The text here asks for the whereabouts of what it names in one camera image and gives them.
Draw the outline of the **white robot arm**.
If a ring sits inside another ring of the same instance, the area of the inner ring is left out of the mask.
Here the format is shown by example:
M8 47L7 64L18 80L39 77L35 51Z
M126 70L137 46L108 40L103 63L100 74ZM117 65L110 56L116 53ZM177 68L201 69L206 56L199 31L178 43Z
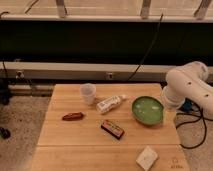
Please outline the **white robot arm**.
M180 108L190 99L208 114L213 114L213 87L206 83L208 67L199 61L187 63L169 70L167 85L162 90L162 103L170 110Z

